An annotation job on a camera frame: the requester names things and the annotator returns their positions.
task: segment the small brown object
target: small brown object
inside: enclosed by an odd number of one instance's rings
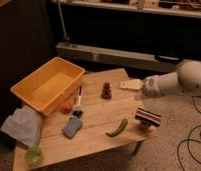
[[[112,98],[111,89],[110,89],[110,85],[108,82],[105,82],[103,85],[101,98],[103,98],[103,99],[111,99]]]

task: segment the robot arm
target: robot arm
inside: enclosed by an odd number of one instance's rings
[[[181,63],[175,72],[147,77],[143,92],[149,97],[168,94],[201,95],[201,63]]]

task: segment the wires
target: wires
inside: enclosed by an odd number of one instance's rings
[[[181,161],[181,159],[180,159],[180,146],[181,146],[183,143],[185,143],[185,142],[187,143],[187,149],[188,149],[188,152],[189,152],[190,156],[191,156],[191,157],[193,158],[193,160],[195,160],[197,163],[201,164],[201,161],[199,161],[199,160],[193,155],[193,153],[191,152],[190,143],[189,143],[189,142],[196,142],[196,143],[201,144],[201,141],[196,140],[196,139],[191,139],[192,133],[193,133],[196,129],[198,129],[198,128],[201,128],[201,125],[198,125],[198,126],[194,127],[194,128],[190,131],[190,133],[189,133],[189,135],[188,135],[188,138],[182,140],[182,141],[178,144],[178,147],[177,147],[177,157],[178,157],[178,161],[179,161],[179,163],[180,163],[180,166],[181,166],[181,168],[182,168],[183,170],[185,170],[185,168],[183,167],[182,161]]]
[[[193,103],[195,109],[198,111],[198,113],[201,114],[200,109],[197,107],[197,105],[196,105],[196,103],[195,103],[195,98],[196,98],[196,97],[192,96],[192,103]]]
[[[201,111],[199,110],[199,108],[197,107],[197,105],[195,104],[195,100],[194,100],[195,97],[192,97],[192,102],[193,102],[193,105],[195,107],[195,109],[198,111],[199,114],[201,114]],[[201,140],[197,140],[197,139],[192,139],[191,138],[191,135],[193,134],[193,132],[196,130],[196,129],[201,129],[201,125],[198,125],[196,127],[194,127],[190,132],[189,132],[189,135],[187,137],[187,139],[184,139],[182,140],[179,144],[178,144],[178,147],[177,147],[177,157],[178,157],[178,161],[180,163],[180,166],[181,168],[185,171],[185,168],[182,164],[182,161],[180,159],[180,146],[183,144],[183,143],[187,143],[187,149],[188,149],[188,152],[190,154],[190,156],[193,158],[194,161],[196,161],[197,163],[199,163],[201,165],[201,161],[198,160],[194,155],[193,153],[191,152],[191,149],[190,149],[190,142],[196,142],[196,143],[199,143],[201,144]]]

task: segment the white cloth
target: white cloth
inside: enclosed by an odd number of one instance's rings
[[[4,121],[1,131],[17,141],[32,147],[40,140],[42,117],[29,106],[16,109]]]

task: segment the gray scrubber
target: gray scrubber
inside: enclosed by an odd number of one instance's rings
[[[78,117],[73,116],[70,118],[69,122],[62,129],[62,131],[68,138],[72,138],[81,127],[82,121]]]

